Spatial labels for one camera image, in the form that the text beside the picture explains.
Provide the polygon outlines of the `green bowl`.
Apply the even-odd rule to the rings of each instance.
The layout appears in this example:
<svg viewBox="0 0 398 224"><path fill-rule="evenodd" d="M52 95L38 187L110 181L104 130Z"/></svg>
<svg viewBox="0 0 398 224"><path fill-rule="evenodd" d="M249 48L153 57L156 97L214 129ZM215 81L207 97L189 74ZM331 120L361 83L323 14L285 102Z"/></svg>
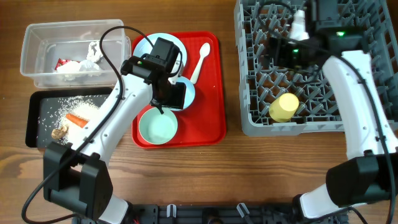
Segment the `green bowl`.
<svg viewBox="0 0 398 224"><path fill-rule="evenodd" d="M139 119L139 134L150 144L165 144L177 133L178 121L175 114L167 108L162 111L163 113L157 108L151 108Z"/></svg>

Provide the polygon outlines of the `white tissue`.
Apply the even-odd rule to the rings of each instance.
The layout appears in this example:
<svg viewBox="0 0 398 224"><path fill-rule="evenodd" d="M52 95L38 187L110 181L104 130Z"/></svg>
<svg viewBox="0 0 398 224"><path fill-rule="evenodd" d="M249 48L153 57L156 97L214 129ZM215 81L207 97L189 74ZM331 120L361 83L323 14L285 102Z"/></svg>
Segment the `white tissue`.
<svg viewBox="0 0 398 224"><path fill-rule="evenodd" d="M100 42L90 42L85 60L71 60L71 62L68 62L63 66L58 67L58 70L55 71L57 73L64 73L64 79L66 81L72 81L78 77L84 76L83 72L102 71L102 68L98 65L98 62L102 59L102 57L103 54L100 50Z"/></svg>

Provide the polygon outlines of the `red snack wrapper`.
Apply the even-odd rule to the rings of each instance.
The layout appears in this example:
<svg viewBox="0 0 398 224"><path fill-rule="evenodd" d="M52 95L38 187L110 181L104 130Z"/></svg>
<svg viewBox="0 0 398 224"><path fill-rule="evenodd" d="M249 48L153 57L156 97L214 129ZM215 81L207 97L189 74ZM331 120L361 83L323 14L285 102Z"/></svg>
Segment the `red snack wrapper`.
<svg viewBox="0 0 398 224"><path fill-rule="evenodd" d="M58 70L58 67L61 67L65 65L66 63L71 62L71 60L66 60L66 59L58 59L57 64L55 66L55 70Z"/></svg>

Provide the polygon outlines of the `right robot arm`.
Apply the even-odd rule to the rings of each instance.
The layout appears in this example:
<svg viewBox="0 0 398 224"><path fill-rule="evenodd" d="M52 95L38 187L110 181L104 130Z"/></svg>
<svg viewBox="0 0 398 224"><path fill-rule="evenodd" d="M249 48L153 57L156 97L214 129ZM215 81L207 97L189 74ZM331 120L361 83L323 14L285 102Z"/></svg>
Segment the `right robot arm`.
<svg viewBox="0 0 398 224"><path fill-rule="evenodd" d="M328 80L346 134L347 161L326 173L326 182L298 195L297 218L315 222L387 200L387 221L397 197L397 137L384 113L374 83L365 31L348 26L336 1L310 1L305 11L291 12L283 35L271 25L268 56L290 69L318 65Z"/></svg>

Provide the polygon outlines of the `small light blue bowl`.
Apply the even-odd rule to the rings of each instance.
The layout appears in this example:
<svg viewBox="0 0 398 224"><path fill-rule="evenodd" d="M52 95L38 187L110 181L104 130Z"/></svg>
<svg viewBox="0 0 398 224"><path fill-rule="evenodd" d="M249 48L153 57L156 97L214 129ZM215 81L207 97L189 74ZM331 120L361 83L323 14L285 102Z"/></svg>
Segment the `small light blue bowl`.
<svg viewBox="0 0 398 224"><path fill-rule="evenodd" d="M185 99L184 99L184 104L182 109L175 109L171 108L170 110L172 111L182 111L187 109L194 101L195 99L195 87L194 84L185 77L179 77L177 78L177 84L183 83L186 86L186 91L185 91Z"/></svg>

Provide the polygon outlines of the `white rice grains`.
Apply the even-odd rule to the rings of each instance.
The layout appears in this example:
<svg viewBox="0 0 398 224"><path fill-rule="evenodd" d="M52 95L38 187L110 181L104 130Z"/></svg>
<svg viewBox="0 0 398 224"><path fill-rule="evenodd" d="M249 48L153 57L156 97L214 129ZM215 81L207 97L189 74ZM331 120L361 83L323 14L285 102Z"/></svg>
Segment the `white rice grains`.
<svg viewBox="0 0 398 224"><path fill-rule="evenodd" d="M106 98L106 95L88 95L41 100L36 138L37 147L45 147L52 141L66 144L78 138L82 128L67 119L67 114L73 114L89 121L96 115ZM52 131L60 128L67 128L65 135L60 139L54 139Z"/></svg>

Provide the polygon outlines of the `brown walnut food scrap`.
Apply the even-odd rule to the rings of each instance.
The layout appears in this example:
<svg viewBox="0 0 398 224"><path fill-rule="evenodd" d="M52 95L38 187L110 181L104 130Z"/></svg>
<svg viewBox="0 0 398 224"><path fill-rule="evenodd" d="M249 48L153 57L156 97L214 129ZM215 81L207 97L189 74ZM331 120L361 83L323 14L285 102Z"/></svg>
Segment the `brown walnut food scrap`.
<svg viewBox="0 0 398 224"><path fill-rule="evenodd" d="M53 129L51 133L51 137L53 139L59 140L62 139L68 132L68 126L61 126L58 129Z"/></svg>

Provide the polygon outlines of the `orange carrot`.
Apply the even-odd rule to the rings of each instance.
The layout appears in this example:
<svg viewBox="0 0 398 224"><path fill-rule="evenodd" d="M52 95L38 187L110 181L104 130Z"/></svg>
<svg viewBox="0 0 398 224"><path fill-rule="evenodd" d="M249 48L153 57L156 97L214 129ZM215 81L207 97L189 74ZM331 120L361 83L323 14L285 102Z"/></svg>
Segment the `orange carrot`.
<svg viewBox="0 0 398 224"><path fill-rule="evenodd" d="M66 119L68 119L73 124L75 124L75 125L77 125L77 126L79 126L81 128L84 128L87 125L87 123L88 123L87 120L85 120L85 119L83 119L83 118L81 118L79 116L76 116L74 114L71 114L71 113L66 114Z"/></svg>

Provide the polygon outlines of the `yellow plastic cup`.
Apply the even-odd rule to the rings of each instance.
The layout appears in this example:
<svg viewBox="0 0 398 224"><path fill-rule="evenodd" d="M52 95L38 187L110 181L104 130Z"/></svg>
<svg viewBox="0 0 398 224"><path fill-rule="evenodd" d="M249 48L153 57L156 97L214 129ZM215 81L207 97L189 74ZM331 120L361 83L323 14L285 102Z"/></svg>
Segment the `yellow plastic cup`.
<svg viewBox="0 0 398 224"><path fill-rule="evenodd" d="M269 108L270 117L279 123L289 121L299 107L299 99L292 93L284 93L273 101Z"/></svg>

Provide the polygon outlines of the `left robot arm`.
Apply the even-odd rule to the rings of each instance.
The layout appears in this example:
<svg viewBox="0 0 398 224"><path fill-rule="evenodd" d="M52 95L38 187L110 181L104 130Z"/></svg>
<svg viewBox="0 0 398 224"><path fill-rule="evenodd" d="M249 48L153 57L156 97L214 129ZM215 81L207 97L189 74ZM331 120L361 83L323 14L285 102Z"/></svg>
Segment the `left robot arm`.
<svg viewBox="0 0 398 224"><path fill-rule="evenodd" d="M175 110L182 110L185 85L171 84L181 67L185 46L161 37L148 54L133 56L117 72L118 82L98 115L66 146L51 143L44 155L44 199L98 223L134 223L131 203L113 194L108 164L126 129L151 106L144 120L155 143L177 132Z"/></svg>

